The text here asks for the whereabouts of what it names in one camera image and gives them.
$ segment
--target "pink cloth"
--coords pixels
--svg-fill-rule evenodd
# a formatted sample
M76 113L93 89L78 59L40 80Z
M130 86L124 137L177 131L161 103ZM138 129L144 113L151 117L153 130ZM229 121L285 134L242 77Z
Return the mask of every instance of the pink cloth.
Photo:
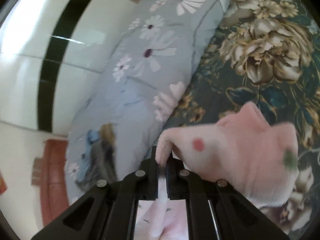
M298 142L294 126L290 123L270 126L252 102L216 124L165 130L159 138L157 162L164 166L172 150L202 179L227 180L258 208L281 206L289 198L298 176ZM145 237L137 239L188 239L185 238L185 206L171 204L166 192L164 194L138 210L137 223L144 221L144 217L165 215L153 223L145 219L149 222L144 221ZM171 210L164 212L169 206L172 206ZM173 217L179 222L177 226L169 222ZM141 228L142 223L136 228L137 234ZM171 232L171 238L165 237Z

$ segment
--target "green spot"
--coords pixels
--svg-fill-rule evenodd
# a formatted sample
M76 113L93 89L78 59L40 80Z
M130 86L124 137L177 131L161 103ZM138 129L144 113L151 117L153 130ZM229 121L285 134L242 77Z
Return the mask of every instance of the green spot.
M298 158L295 154L290 151L286 150L283 157L283 165L288 171L294 171L298 169Z

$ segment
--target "light blue pillow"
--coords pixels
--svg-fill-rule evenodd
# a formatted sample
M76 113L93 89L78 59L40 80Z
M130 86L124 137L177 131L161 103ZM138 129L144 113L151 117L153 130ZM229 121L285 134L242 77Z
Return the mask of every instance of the light blue pillow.
M73 120L66 165L70 200L82 193L68 165L81 167L90 129L114 125L119 180L139 168L190 83L229 2L141 0L136 6L95 94Z

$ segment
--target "dark green floral fabric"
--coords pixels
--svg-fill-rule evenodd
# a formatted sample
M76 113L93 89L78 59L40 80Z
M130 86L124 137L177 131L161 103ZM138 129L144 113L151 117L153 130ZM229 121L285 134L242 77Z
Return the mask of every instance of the dark green floral fabric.
M299 239L320 206L320 32L300 0L231 0L165 129L215 123L254 102L270 125L294 123L299 177L282 207L261 211Z

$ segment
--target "purple flower center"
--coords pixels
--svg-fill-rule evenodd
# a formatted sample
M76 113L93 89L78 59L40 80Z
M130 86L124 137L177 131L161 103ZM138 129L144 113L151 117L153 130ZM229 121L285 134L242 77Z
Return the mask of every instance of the purple flower center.
M150 57L152 54L152 49L147 49L145 52L144 52L144 57Z

